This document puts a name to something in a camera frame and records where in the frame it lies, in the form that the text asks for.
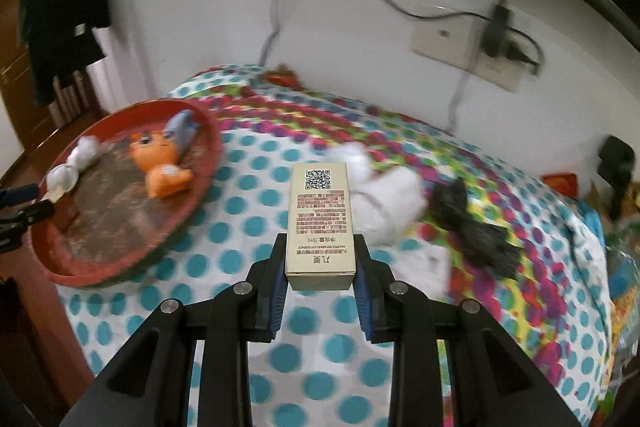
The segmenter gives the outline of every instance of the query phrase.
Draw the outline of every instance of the round red tray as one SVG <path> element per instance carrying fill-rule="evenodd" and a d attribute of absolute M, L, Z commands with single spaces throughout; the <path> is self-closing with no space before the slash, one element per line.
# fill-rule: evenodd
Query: round red tray
<path fill-rule="evenodd" d="M 163 200 L 150 199 L 145 173 L 129 157 L 129 137 L 164 128 L 183 109 L 193 110 L 198 134 L 179 165 L 193 171 L 188 190 Z M 222 142 L 213 113 L 193 100 L 162 99 L 124 108 L 95 123 L 81 136 L 106 145 L 97 164 L 80 175 L 70 195 L 79 214 L 65 232 L 51 221 L 31 226 L 28 243 L 49 278 L 65 286 L 91 286 L 123 277 L 149 254 L 165 247 L 194 213 L 209 188 Z M 58 156 L 63 164 L 76 142 Z M 46 181 L 40 184 L 42 195 Z"/>

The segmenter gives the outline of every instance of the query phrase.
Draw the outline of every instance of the black hanging clothing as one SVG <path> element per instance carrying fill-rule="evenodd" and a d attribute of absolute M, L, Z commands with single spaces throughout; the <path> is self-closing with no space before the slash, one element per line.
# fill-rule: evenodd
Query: black hanging clothing
<path fill-rule="evenodd" d="M 55 100 L 61 80 L 104 58 L 92 28 L 111 24 L 107 0 L 21 0 L 22 39 L 29 45 L 36 105 Z"/>

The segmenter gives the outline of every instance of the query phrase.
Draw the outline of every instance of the orange stuffed cat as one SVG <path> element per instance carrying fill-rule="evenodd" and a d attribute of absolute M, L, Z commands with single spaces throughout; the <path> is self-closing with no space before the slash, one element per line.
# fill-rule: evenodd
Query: orange stuffed cat
<path fill-rule="evenodd" d="M 176 165 L 178 148 L 171 132 L 137 133 L 131 139 L 129 154 L 146 172 L 146 193 L 150 198 L 165 198 L 189 187 L 193 173 Z"/>
<path fill-rule="evenodd" d="M 193 180 L 193 173 L 175 165 L 158 165 L 146 173 L 146 193 L 150 198 L 165 198 L 185 190 Z"/>

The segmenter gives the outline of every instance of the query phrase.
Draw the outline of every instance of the qr code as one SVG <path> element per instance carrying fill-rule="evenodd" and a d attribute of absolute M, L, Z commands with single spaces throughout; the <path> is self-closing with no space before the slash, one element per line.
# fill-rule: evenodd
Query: qr code
<path fill-rule="evenodd" d="M 318 190 L 319 188 L 331 190 L 331 171 L 328 169 L 305 171 L 305 190 Z"/>

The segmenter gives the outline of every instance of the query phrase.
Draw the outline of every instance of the bed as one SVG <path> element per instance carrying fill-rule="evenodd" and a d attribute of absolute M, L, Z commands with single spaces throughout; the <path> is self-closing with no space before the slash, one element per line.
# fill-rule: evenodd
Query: bed
<path fill-rule="evenodd" d="M 273 86 L 261 73 L 257 66 L 219 66 L 168 94 L 207 103 L 224 142 L 206 197 L 173 250 L 108 287 L 58 287 L 92 371 L 104 367 L 164 298 L 209 299 L 244 279 L 286 229 L 290 165 L 322 161 L 329 147 L 357 140 L 376 170 L 415 169 L 427 195 L 435 182 L 462 176 L 471 213 L 507 227 L 510 243 L 524 252 L 517 280 L 498 279 L 468 265 L 455 238 L 427 213 L 398 244 L 372 248 L 372 257 L 399 269 L 429 244 L 449 248 L 443 299 L 480 301 L 588 425 L 607 386 L 610 299 L 604 251 L 580 217 L 538 179 L 428 124 L 357 100 Z M 254 425 L 385 426 L 392 350 L 365 342 L 351 291 L 290 291 L 276 341 L 249 346 Z M 188 425 L 196 425 L 201 359 L 198 346 Z M 445 404 L 445 425 L 451 425 L 450 400 Z"/>

